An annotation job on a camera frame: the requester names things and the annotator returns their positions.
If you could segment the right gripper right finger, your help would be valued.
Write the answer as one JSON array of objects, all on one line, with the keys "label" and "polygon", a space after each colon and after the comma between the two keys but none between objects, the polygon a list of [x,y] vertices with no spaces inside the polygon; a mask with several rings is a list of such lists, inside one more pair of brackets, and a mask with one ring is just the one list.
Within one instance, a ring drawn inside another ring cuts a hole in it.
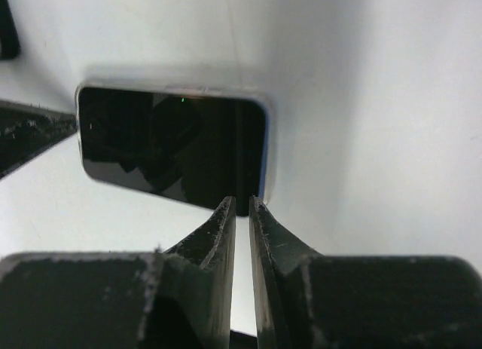
[{"label": "right gripper right finger", "polygon": [[249,202],[260,348],[479,348],[481,278],[453,256],[326,256]]}]

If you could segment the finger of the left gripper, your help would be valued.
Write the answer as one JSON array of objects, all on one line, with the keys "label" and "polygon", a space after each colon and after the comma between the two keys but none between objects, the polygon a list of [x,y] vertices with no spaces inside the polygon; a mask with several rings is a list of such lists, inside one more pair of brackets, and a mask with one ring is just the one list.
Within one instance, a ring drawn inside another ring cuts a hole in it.
[{"label": "finger of the left gripper", "polygon": [[1,101],[1,177],[77,132],[74,114]]}]

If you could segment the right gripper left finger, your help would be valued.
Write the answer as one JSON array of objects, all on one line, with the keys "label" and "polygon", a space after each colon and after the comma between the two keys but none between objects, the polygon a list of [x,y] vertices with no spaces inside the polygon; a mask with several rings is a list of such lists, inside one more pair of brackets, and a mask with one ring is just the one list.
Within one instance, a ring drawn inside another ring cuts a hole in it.
[{"label": "right gripper left finger", "polygon": [[168,250],[1,262],[3,348],[226,348],[236,200]]}]

